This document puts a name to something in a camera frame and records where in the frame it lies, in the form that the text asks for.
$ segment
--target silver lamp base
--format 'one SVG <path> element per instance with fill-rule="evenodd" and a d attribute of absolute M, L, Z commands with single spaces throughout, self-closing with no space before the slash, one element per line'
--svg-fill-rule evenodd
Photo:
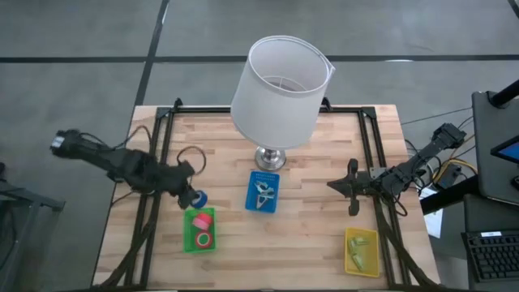
<path fill-rule="evenodd" d="M 262 170 L 279 170 L 286 162 L 285 151 L 269 150 L 263 147 L 256 149 L 256 165 Z"/>

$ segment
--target gray floor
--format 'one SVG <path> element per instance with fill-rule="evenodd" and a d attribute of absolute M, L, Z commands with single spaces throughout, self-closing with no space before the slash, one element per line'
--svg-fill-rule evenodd
<path fill-rule="evenodd" d="M 0 57 L 146 56 L 161 0 L 0 0 Z M 302 37 L 326 54 L 519 54 L 519 19 L 506 0 L 171 0 L 157 55 L 246 55 L 272 34 Z M 518 61 L 336 62 L 334 104 L 396 104 L 402 122 L 470 106 L 500 90 Z M 38 220 L 17 290 L 88 287 L 114 185 L 80 161 L 52 157 L 58 129 L 78 127 L 116 144 L 127 133 L 142 63 L 0 63 L 0 161 L 7 178 L 66 200 Z M 145 105 L 227 105 L 241 63 L 155 64 Z M 443 122 L 404 125 L 421 148 Z M 466 130 L 472 134 L 473 128 Z M 464 158 L 475 163 L 474 152 Z M 448 208 L 432 244 L 442 282 L 466 287 L 462 206 Z"/>

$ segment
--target monitor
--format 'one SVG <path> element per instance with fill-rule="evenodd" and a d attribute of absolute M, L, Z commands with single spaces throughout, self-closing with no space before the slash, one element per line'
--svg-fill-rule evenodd
<path fill-rule="evenodd" d="M 491 150 L 491 154 L 495 157 L 519 164 L 519 135 L 494 147 Z"/>

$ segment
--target black keyboard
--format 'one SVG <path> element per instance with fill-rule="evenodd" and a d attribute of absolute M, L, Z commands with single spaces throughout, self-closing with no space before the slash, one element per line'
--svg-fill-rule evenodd
<path fill-rule="evenodd" d="M 478 281 L 519 280 L 519 230 L 461 234 Z"/>

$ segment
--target white lamp shade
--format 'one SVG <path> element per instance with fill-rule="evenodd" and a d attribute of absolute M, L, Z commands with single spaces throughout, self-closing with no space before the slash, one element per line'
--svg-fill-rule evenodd
<path fill-rule="evenodd" d="M 234 125 L 272 150 L 305 144 L 335 68 L 316 47 L 293 36 L 257 41 L 231 104 Z"/>

